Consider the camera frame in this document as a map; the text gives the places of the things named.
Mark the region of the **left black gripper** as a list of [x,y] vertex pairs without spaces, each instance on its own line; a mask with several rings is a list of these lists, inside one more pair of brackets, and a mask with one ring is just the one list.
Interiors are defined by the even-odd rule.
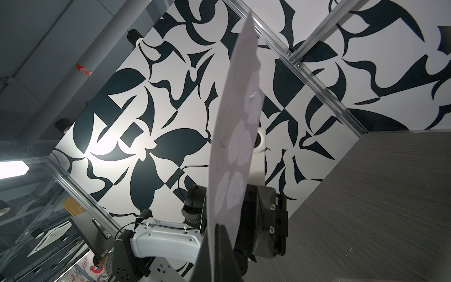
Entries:
[[287,198],[274,188],[249,184],[234,249],[251,261],[284,256],[287,249]]

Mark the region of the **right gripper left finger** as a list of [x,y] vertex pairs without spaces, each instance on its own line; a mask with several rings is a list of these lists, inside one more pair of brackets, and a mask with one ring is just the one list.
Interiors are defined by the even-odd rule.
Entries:
[[209,244],[202,243],[189,282],[211,282]]

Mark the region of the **white sticker sheet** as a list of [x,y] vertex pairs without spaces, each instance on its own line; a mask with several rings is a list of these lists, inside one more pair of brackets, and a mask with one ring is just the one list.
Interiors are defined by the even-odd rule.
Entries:
[[212,135],[207,185],[207,235],[212,281],[223,258],[219,246],[233,248],[240,225],[251,158],[263,107],[261,63],[253,13],[237,38]]

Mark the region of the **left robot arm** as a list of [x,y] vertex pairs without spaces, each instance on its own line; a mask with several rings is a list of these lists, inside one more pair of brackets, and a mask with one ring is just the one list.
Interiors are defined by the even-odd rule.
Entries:
[[287,198],[274,188],[249,184],[245,191],[241,222],[234,247],[221,230],[215,274],[210,274],[206,192],[196,184],[189,188],[182,214],[186,223],[161,222],[144,211],[133,222],[134,230],[115,237],[112,273],[117,282],[182,282],[184,276],[171,267],[170,259],[193,264],[192,282],[240,282],[250,261],[272,259],[286,252]]

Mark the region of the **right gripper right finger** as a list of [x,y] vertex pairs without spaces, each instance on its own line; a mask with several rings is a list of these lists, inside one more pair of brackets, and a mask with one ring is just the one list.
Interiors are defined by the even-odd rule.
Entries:
[[226,227],[217,224],[214,234],[214,281],[242,282],[241,272]]

